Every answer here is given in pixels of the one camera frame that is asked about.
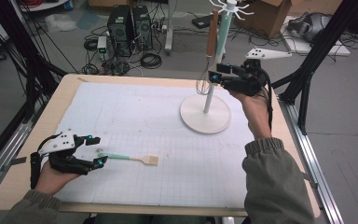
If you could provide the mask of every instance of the table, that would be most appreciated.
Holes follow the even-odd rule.
[[[34,126],[27,141],[22,147],[17,158],[28,157],[39,144],[47,137],[55,134],[62,116],[71,104],[78,86],[82,82],[116,83],[127,85],[146,85],[163,87],[194,87],[195,80],[147,78],[147,77],[104,77],[88,75],[67,75],[63,78],[50,102],[45,108],[39,121]],[[282,111],[274,98],[274,120],[272,134],[281,138],[286,150],[295,158],[300,170],[304,167],[296,152],[296,146],[287,127]],[[0,210],[9,210],[18,202],[29,189],[30,165],[26,163],[12,166],[0,185]],[[320,215],[320,209],[309,183],[306,183],[310,195],[314,215]],[[173,206],[141,206],[101,203],[62,203],[61,211],[87,212],[87,213],[133,213],[133,214],[165,214],[165,215],[194,215],[215,217],[244,217],[247,216],[244,209],[219,209],[219,208],[194,208]]]

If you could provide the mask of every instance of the gray floor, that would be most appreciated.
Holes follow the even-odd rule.
[[[67,13],[74,21],[89,22],[80,24],[83,29],[51,35],[76,70],[79,70],[85,63],[86,55],[83,37],[88,35],[90,30],[105,25],[106,17],[96,17],[80,9],[70,12],[54,9],[45,13]],[[190,24],[191,19],[191,14],[176,12],[174,15],[175,24],[194,28]],[[53,63],[73,72],[74,69],[48,39],[44,35],[42,38],[47,44]],[[173,38],[171,55],[166,56],[163,51],[160,53],[162,66],[159,69],[147,70],[141,67],[142,74],[139,70],[132,69],[128,75],[198,78],[205,66],[206,36],[176,32]],[[234,40],[228,40],[226,63],[241,64],[244,61],[245,53],[255,46],[249,44],[248,39],[248,35],[238,35]],[[278,47],[266,45],[261,48],[286,50],[283,43]],[[350,52],[350,57],[337,57],[336,62],[326,58],[316,71],[310,89],[307,131],[344,222],[358,223],[358,49],[350,49]],[[276,81],[296,71],[303,60],[303,56],[294,55],[291,58],[264,61],[262,66],[269,73],[271,81]],[[284,89],[285,87],[280,87],[276,92],[280,93]],[[9,59],[0,61],[0,133],[24,101],[21,84],[12,62]],[[5,213],[0,211],[0,219]],[[59,223],[82,223],[87,215],[62,213],[59,215]],[[241,223],[241,218],[237,218],[236,222]],[[317,223],[327,223],[324,215],[317,219]]]

